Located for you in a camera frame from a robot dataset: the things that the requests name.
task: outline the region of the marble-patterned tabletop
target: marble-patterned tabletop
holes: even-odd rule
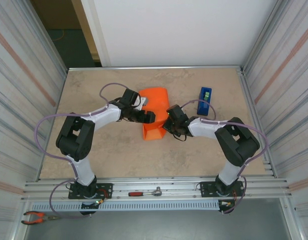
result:
[[[252,125],[243,91],[234,68],[159,68],[159,69],[105,69],[70,70],[61,96],[58,113],[88,113],[105,105],[99,90],[107,83],[117,82],[132,90],[164,87],[168,90],[170,105],[182,105],[197,99],[201,87],[211,87],[211,104],[217,111],[217,120],[239,117]],[[124,88],[109,86],[104,96],[109,100],[121,96]],[[197,103],[184,108],[191,117],[196,115]],[[55,141],[64,118],[55,120],[49,153],[61,156]],[[97,177],[180,177],[215,176],[226,159],[214,139],[189,137],[185,142],[166,134],[163,139],[144,141],[142,124],[114,122],[94,134],[89,154],[91,167]],[[265,174],[262,158],[245,169],[247,175]],[[71,167],[63,160],[45,157],[41,178],[73,177]]]

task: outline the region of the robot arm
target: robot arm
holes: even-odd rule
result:
[[[78,176],[75,184],[80,192],[84,192],[85,197],[89,198],[94,195],[97,182],[88,158],[94,132],[121,119],[127,119],[129,122],[153,123],[155,114],[141,110],[146,103],[145,97],[140,97],[137,92],[126,89],[121,98],[110,101],[108,106],[84,114],[82,117],[68,116],[66,118],[56,140],[56,146],[74,164]]]
[[[228,124],[218,124],[217,121],[205,122],[203,118],[197,116],[188,118],[178,105],[170,107],[167,113],[169,117],[163,128],[169,133],[178,137],[201,136],[218,140],[227,162],[216,177],[216,188],[220,195],[226,196],[232,191],[245,161],[259,149],[260,144],[257,139],[249,129],[230,125],[230,122],[243,124],[238,117],[227,121]]]

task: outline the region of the orange object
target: orange object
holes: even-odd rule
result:
[[[139,94],[148,99],[142,110],[152,111],[156,115],[155,122],[151,124],[143,123],[144,140],[162,139],[166,133],[163,125],[168,117],[166,110],[169,108],[167,89],[163,87],[147,88],[141,90]]]

